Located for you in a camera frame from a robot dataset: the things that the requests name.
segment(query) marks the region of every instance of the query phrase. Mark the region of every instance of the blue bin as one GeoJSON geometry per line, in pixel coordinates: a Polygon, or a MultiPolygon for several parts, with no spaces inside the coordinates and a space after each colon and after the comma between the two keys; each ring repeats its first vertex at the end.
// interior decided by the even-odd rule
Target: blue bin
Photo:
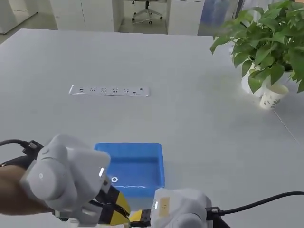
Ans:
{"type": "Polygon", "coordinates": [[[98,143],[95,150],[107,152],[111,164],[107,170],[112,183],[127,198],[154,197],[165,186],[162,146],[160,144],[98,143]]]}

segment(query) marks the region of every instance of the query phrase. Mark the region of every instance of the power strip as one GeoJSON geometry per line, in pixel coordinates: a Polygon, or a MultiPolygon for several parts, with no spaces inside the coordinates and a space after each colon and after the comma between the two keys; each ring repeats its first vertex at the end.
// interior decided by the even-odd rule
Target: power strip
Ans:
{"type": "Polygon", "coordinates": [[[106,86],[77,86],[73,85],[70,95],[103,95],[103,96],[149,96],[147,87],[106,87],[106,86]]]}

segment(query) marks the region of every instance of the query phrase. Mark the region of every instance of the green leaves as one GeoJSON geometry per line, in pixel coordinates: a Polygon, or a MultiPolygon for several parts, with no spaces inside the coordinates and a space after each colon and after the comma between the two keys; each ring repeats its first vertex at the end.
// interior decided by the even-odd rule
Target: green leaves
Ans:
{"type": "Polygon", "coordinates": [[[264,80],[269,75],[270,75],[269,68],[251,73],[248,78],[248,83],[249,83],[249,87],[250,87],[251,91],[253,93],[255,93],[259,88],[261,88],[264,80]]]}
{"type": "Polygon", "coordinates": [[[304,53],[297,50],[289,50],[290,64],[296,74],[304,77],[304,53]]]}
{"type": "Polygon", "coordinates": [[[268,56],[268,54],[271,52],[270,47],[261,47],[257,53],[256,53],[256,57],[255,57],[255,64],[259,65],[264,58],[266,58],[266,56],[268,56]]]}
{"type": "Polygon", "coordinates": [[[245,74],[247,74],[247,72],[249,71],[251,66],[252,66],[252,61],[251,60],[247,60],[243,63],[243,65],[242,65],[242,77],[244,77],[245,74]]]}
{"type": "Polygon", "coordinates": [[[253,21],[253,16],[251,13],[248,12],[248,10],[243,10],[239,13],[236,21],[238,23],[242,22],[242,21],[248,21],[248,22],[252,22],[253,21]]]}
{"type": "Polygon", "coordinates": [[[280,1],[280,2],[269,4],[268,8],[270,10],[280,9],[280,8],[283,8],[283,7],[287,7],[288,5],[290,5],[290,1],[280,1]]]}
{"type": "Polygon", "coordinates": [[[274,64],[270,69],[270,83],[273,85],[277,82],[283,75],[285,69],[281,64],[274,64]]]}
{"type": "Polygon", "coordinates": [[[243,63],[247,58],[248,58],[248,53],[246,53],[246,52],[245,53],[238,53],[233,59],[234,67],[237,68],[238,65],[243,63]]]}
{"type": "Polygon", "coordinates": [[[270,65],[272,65],[275,61],[275,58],[268,54],[260,64],[261,69],[264,69],[270,65]]]}
{"type": "Polygon", "coordinates": [[[295,47],[296,50],[304,51],[304,47],[295,47]]]}
{"type": "Polygon", "coordinates": [[[248,78],[248,84],[253,93],[255,93],[262,86],[260,80],[252,77],[248,78]]]}
{"type": "Polygon", "coordinates": [[[264,18],[275,19],[279,15],[280,11],[281,11],[281,8],[270,9],[270,10],[266,11],[261,18],[262,19],[264,19],[264,18]]]}
{"type": "Polygon", "coordinates": [[[282,33],[279,33],[279,32],[275,33],[274,36],[272,37],[272,39],[274,41],[278,41],[282,44],[285,43],[285,36],[282,33]]]}
{"type": "Polygon", "coordinates": [[[252,10],[259,12],[259,14],[261,14],[261,16],[264,14],[264,10],[262,7],[255,6],[252,8],[252,10]]]}
{"type": "Polygon", "coordinates": [[[274,32],[279,27],[279,23],[272,18],[263,18],[263,19],[260,19],[258,22],[261,23],[262,25],[269,27],[274,32]]]}
{"type": "Polygon", "coordinates": [[[215,49],[217,48],[218,45],[226,44],[230,41],[230,37],[228,36],[222,36],[218,37],[212,44],[210,51],[212,54],[214,53],[215,49]]]}
{"type": "Polygon", "coordinates": [[[261,70],[256,76],[256,79],[259,79],[261,83],[270,75],[270,69],[266,68],[264,70],[261,70]]]}
{"type": "Polygon", "coordinates": [[[285,70],[294,70],[290,77],[300,83],[299,92],[304,91],[304,4],[286,0],[268,8],[253,7],[225,22],[210,50],[214,53],[218,45],[234,41],[234,66],[243,63],[242,77],[250,73],[248,82],[253,92],[268,76],[271,84],[277,82],[285,70]],[[252,11],[261,15],[258,21],[253,20],[252,11]],[[251,69],[253,63],[259,70],[251,69]]]}

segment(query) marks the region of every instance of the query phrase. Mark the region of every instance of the robotic arm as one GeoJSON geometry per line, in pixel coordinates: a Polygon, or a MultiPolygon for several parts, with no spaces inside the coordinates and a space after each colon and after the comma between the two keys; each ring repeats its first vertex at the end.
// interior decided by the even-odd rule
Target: robotic arm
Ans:
{"type": "Polygon", "coordinates": [[[286,196],[304,195],[302,191],[279,194],[231,210],[212,207],[210,199],[193,189],[155,192],[151,209],[130,216],[124,195],[111,185],[106,172],[110,156],[90,149],[77,138],[57,135],[43,147],[35,141],[8,140],[0,145],[18,143],[34,158],[20,183],[27,195],[53,209],[62,221],[76,219],[79,226],[95,227],[128,224],[153,228],[229,228],[220,216],[247,210],[286,196]]]}
{"type": "Polygon", "coordinates": [[[128,223],[130,207],[106,175],[110,156],[77,138],[57,135],[43,147],[21,180],[27,195],[79,226],[128,223]]]}

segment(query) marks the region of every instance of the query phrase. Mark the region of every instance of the white table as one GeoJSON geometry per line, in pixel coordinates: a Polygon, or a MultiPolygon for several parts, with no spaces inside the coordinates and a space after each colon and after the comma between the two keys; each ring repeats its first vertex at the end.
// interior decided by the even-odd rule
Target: white table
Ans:
{"type": "MultiPolygon", "coordinates": [[[[244,94],[228,51],[212,56],[211,43],[196,36],[20,30],[0,45],[0,139],[44,143],[67,133],[92,146],[160,143],[167,188],[202,190],[222,209],[304,190],[302,148],[274,112],[244,94]],[[148,86],[151,96],[72,96],[71,85],[148,86]]],[[[21,149],[1,147],[0,155],[5,161],[21,149]]],[[[232,228],[301,227],[303,204],[289,197],[224,220],[232,228]]],[[[0,221],[67,227],[51,215],[0,221]]]]}

